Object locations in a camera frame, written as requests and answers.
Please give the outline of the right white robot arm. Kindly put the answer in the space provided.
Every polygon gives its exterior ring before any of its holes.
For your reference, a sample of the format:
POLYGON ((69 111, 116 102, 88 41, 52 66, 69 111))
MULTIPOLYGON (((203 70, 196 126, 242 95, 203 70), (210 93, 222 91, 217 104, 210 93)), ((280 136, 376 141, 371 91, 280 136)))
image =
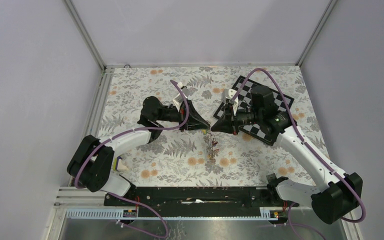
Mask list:
POLYGON ((331 162, 308 140, 287 111, 279 110, 271 88, 258 85, 251 88, 252 106, 239 108, 237 93, 227 89, 222 94, 223 111, 211 127, 213 132, 236 135, 241 127, 257 124, 265 136, 272 138, 289 152, 307 171, 315 186, 296 183, 279 177, 268 183, 267 201, 279 206, 291 201, 310 207, 320 220, 332 224, 359 207, 363 180, 356 173, 348 174, 331 162))

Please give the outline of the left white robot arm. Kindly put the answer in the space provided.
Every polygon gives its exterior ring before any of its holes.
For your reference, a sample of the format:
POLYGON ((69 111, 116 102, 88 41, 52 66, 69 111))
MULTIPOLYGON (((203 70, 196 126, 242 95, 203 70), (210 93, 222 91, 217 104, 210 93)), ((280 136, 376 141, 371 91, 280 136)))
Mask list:
POLYGON ((210 124, 195 110, 191 100, 179 104, 163 105, 155 96, 147 97, 142 104, 137 125, 107 140, 93 135, 85 136, 70 163, 67 172, 74 178, 76 188, 90 192, 104 191, 115 194, 124 206, 132 204, 135 192, 132 184, 112 171, 113 160, 127 151, 155 141, 165 128, 158 122, 178 123, 180 131, 207 130, 210 124))

